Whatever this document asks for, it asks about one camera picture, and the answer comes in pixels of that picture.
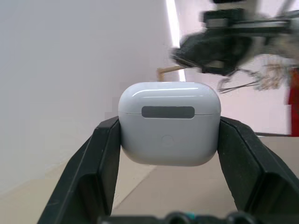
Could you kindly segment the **white earbud case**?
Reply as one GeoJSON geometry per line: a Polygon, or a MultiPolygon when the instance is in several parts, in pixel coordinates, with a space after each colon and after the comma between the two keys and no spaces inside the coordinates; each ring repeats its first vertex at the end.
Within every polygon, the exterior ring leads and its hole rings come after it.
{"type": "Polygon", "coordinates": [[[132,161],[199,166],[217,151],[221,102],[197,82],[144,82],[120,97],[121,146],[132,161]]]}

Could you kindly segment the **slanted wooden beam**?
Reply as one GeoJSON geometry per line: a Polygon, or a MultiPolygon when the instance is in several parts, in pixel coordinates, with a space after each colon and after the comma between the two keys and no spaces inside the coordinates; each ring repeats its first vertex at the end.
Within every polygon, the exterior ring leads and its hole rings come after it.
{"type": "Polygon", "coordinates": [[[157,81],[164,82],[165,73],[180,71],[183,69],[184,67],[180,65],[175,65],[175,66],[165,67],[165,68],[157,68],[157,81]]]}

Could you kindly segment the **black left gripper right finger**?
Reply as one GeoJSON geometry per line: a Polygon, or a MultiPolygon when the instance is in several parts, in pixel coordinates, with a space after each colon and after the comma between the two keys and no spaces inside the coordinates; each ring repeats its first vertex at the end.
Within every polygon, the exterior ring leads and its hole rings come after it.
{"type": "Polygon", "coordinates": [[[299,224],[299,178],[248,125],[221,117],[217,151],[238,211],[258,224],[299,224]]]}

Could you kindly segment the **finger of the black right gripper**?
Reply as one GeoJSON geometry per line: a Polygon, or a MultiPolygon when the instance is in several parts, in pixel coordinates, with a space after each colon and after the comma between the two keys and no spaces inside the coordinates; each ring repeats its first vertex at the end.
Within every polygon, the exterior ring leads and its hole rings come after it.
{"type": "Polygon", "coordinates": [[[230,76],[236,70],[236,66],[225,62],[223,60],[212,60],[207,63],[200,62],[197,59],[186,59],[180,54],[178,49],[174,49],[170,53],[171,59],[173,59],[178,65],[184,68],[197,68],[201,73],[210,73],[220,76],[230,76]]]}
{"type": "Polygon", "coordinates": [[[189,61],[234,60],[243,57],[253,44],[246,36],[225,33],[195,33],[184,40],[184,58],[189,61]]]}

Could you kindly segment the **red object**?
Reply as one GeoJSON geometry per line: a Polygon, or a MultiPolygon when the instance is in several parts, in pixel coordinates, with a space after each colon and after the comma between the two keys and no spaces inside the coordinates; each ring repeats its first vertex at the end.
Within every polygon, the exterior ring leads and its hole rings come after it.
{"type": "Polygon", "coordinates": [[[291,106],[291,136],[299,137],[299,68],[292,68],[290,75],[288,105],[291,106]]]}

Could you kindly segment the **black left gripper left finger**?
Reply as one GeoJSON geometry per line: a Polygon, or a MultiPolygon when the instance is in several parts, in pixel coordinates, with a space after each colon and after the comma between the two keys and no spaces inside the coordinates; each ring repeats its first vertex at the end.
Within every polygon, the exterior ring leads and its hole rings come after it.
{"type": "Polygon", "coordinates": [[[39,224],[97,224],[110,216],[120,152],[118,117],[102,121],[68,161],[39,224]]]}

